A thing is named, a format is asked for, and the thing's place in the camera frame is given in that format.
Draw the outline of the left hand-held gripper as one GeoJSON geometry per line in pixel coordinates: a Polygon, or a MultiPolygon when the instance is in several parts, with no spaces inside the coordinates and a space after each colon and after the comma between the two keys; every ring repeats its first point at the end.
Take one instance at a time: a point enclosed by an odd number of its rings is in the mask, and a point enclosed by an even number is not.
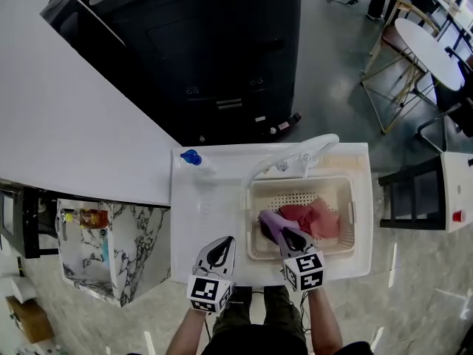
{"type": "Polygon", "coordinates": [[[222,237],[205,246],[197,256],[187,283],[187,298],[195,311],[221,314],[233,292],[234,283],[221,276],[234,270],[236,240],[222,237]]]}

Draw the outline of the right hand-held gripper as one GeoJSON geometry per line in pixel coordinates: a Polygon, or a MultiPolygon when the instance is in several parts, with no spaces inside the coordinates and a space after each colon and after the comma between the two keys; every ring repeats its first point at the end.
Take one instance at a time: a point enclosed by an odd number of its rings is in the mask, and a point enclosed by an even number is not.
{"type": "Polygon", "coordinates": [[[284,227],[277,241],[284,259],[285,279],[293,289],[305,292],[322,287],[325,261],[322,251],[314,250],[314,239],[300,229],[284,227]]]}

